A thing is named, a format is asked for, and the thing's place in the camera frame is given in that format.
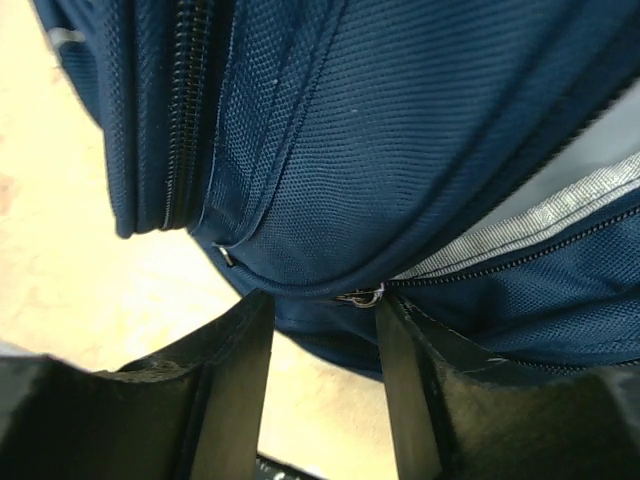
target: beige floor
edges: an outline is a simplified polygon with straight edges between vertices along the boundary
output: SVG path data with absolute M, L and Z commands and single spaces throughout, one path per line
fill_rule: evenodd
M 29 2 L 0 0 L 0 338 L 115 369 L 237 298 L 184 233 L 115 236 L 102 154 Z M 396 477 L 382 386 L 280 336 L 260 449 L 330 479 Z

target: backpack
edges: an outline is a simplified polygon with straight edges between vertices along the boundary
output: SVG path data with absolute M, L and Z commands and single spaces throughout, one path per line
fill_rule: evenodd
M 640 363 L 640 1 L 34 0 L 121 237 L 188 229 L 380 375 L 386 294 L 572 375 Z

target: zipper pull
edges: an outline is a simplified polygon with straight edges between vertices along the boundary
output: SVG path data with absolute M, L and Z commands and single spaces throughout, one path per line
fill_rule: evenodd
M 356 290 L 345 295 L 339 295 L 336 300 L 351 303 L 358 308 L 371 308 L 382 299 L 384 291 L 385 285 L 381 283 L 376 289 Z
M 227 265 L 229 267 L 233 267 L 236 264 L 236 262 L 233 261 L 233 258 L 231 257 L 231 255 L 229 255 L 229 252 L 227 251 L 226 248 L 218 247 L 218 251 L 222 255 L 222 258 L 224 258 L 224 261 L 227 262 Z

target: gray piping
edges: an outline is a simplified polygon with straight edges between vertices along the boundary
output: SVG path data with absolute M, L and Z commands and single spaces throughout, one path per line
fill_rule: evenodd
M 84 33 L 78 30 L 67 30 L 66 28 L 55 27 L 47 32 L 49 37 L 49 43 L 56 53 L 60 50 L 60 47 L 68 42 L 84 43 Z
M 623 195 L 640 188 L 640 152 L 601 168 L 527 212 L 469 230 L 394 280 L 433 278 L 551 238 Z

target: black zipper teeth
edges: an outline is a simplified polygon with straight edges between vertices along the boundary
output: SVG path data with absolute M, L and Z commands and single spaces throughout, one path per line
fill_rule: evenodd
M 547 155 L 546 160 L 542 161 L 540 165 L 538 165 L 530 173 L 528 178 L 531 178 L 536 174 L 538 174 L 544 167 L 546 167 L 551 162 L 551 160 L 553 160 L 555 157 L 560 155 L 562 151 L 564 151 L 569 145 L 571 145 L 571 143 L 574 140 L 576 140 L 585 130 L 587 130 L 591 125 L 593 125 L 595 122 L 600 120 L 600 118 L 602 118 L 604 114 L 608 112 L 609 109 L 611 109 L 611 107 L 615 105 L 616 102 L 618 102 L 629 90 L 631 90 L 631 88 L 635 85 L 635 83 L 638 80 L 640 80 L 640 67 L 635 69 L 634 72 L 627 79 L 623 80 L 620 86 L 611 95 L 609 95 L 606 98 L 606 100 L 604 100 L 601 103 L 600 107 L 596 108 L 590 114 L 588 114 L 579 123 L 579 125 L 573 130 L 573 133 L 571 133 L 571 135 L 567 136 L 562 142 L 560 142 L 556 147 L 554 147 L 551 153 Z M 420 256 L 422 258 L 426 258 L 431 253 L 429 253 L 428 250 L 426 252 L 422 251 Z
M 511 262 L 507 262 L 503 265 L 499 265 L 496 267 L 486 268 L 484 270 L 478 270 L 475 272 L 462 273 L 458 275 L 450 275 L 447 277 L 439 277 L 439 278 L 436 277 L 436 278 L 421 278 L 421 279 L 414 279 L 414 280 L 389 280 L 388 282 L 385 282 L 385 284 L 387 287 L 426 287 L 430 285 L 442 285 L 445 283 L 471 280 L 474 278 L 483 277 L 485 275 L 491 275 L 493 273 L 503 272 L 510 268 L 518 267 L 525 263 L 529 263 L 533 260 L 537 260 L 538 258 L 554 253 L 564 247 L 571 245 L 572 243 L 575 243 L 585 237 L 588 237 L 589 235 L 598 233 L 601 230 L 607 227 L 610 227 L 611 225 L 614 225 L 629 217 L 637 215 L 638 213 L 640 213 L 640 206 L 637 206 L 631 210 L 627 210 L 624 213 L 616 215 L 613 218 L 600 222 L 599 224 L 594 225 L 593 227 L 590 227 L 576 235 L 573 235 L 572 237 L 562 240 L 561 242 L 558 242 L 555 245 L 551 245 L 539 252 L 532 253 L 531 255 L 527 255 L 525 257 L 519 258 L 517 260 L 513 260 Z
M 182 228 L 190 210 L 213 25 L 212 0 L 177 4 L 169 104 L 169 158 L 162 229 Z
M 552 365 L 547 363 L 535 363 L 535 362 L 528 362 L 528 361 L 517 360 L 517 359 L 509 359 L 509 360 L 517 365 L 522 365 L 523 367 L 531 368 L 533 370 L 540 370 L 552 375 L 565 376 L 565 377 L 570 375 L 577 375 L 579 373 L 586 372 L 587 370 L 591 370 L 594 368 L 599 368 L 599 366 L 579 367 L 575 365 Z M 619 368 L 619 367 L 634 367 L 637 365 L 640 365 L 640 358 L 636 360 L 629 360 L 627 362 L 614 363 L 611 365 L 602 365 L 601 367 L 602 368 L 604 367 Z

